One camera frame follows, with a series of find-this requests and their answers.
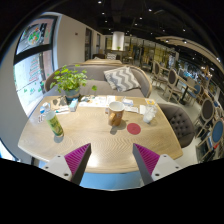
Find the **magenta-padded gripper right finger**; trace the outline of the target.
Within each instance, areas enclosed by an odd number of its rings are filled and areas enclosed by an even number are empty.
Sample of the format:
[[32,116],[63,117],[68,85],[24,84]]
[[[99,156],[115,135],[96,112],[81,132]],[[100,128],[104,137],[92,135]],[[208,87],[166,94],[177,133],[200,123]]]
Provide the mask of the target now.
[[167,154],[158,155],[139,144],[133,144],[133,155],[145,185],[182,169]]

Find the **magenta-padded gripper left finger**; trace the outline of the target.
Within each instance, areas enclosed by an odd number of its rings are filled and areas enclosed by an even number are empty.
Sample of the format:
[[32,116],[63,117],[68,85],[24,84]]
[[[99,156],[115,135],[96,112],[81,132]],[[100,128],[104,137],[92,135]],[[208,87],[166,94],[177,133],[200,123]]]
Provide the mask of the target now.
[[88,143],[66,155],[56,155],[43,166],[43,170],[79,185],[90,155],[91,144]]

